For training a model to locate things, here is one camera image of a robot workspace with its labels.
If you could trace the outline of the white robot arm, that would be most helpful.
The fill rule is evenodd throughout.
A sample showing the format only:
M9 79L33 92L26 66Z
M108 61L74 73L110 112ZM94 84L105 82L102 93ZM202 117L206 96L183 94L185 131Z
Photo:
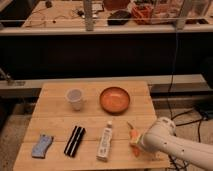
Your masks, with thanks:
M151 127L130 140L130 144L151 153L157 151L185 160L206 171L213 171L213 145L176 137L175 123L158 118Z

